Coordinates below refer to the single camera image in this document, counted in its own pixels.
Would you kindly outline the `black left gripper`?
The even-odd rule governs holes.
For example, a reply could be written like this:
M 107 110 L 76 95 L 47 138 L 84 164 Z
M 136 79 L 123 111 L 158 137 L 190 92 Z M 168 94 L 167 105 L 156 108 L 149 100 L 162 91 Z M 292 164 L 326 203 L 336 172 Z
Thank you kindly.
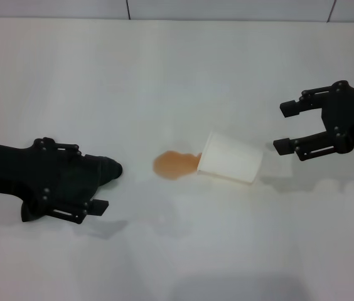
M 67 164 L 100 164 L 101 158 L 82 155 L 77 144 L 51 138 L 35 139 L 27 148 L 0 145 L 0 194 L 22 200 L 22 217 L 51 216 L 81 224 L 88 216 L 102 216 L 108 201 L 89 199 L 63 203 L 57 196 Z

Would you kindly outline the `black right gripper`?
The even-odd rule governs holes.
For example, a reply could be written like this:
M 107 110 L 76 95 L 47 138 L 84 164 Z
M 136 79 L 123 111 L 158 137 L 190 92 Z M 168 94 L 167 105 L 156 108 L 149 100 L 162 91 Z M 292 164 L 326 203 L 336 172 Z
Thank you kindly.
M 298 101 L 281 103 L 280 109 L 285 118 L 320 109 L 326 128 L 306 137 L 275 140 L 273 146 L 280 156 L 296 154 L 300 161 L 306 161 L 354 149 L 354 88 L 347 81 L 304 90 Z

